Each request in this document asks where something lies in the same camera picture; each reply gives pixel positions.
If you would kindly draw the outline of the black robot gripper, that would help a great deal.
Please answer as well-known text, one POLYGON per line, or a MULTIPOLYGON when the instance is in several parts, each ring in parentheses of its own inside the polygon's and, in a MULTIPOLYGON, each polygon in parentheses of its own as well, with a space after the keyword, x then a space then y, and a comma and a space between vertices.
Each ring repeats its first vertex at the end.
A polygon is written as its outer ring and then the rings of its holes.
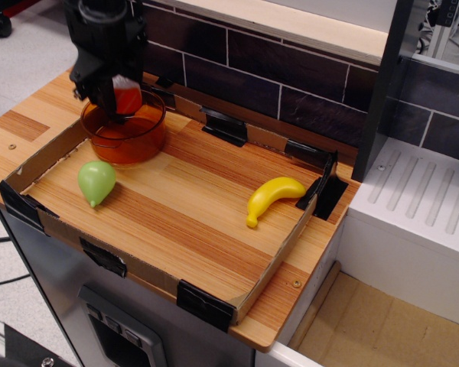
POLYGON ((142 81, 146 22, 141 1, 65 1, 78 56, 70 73, 75 94, 119 118, 116 75, 142 81))

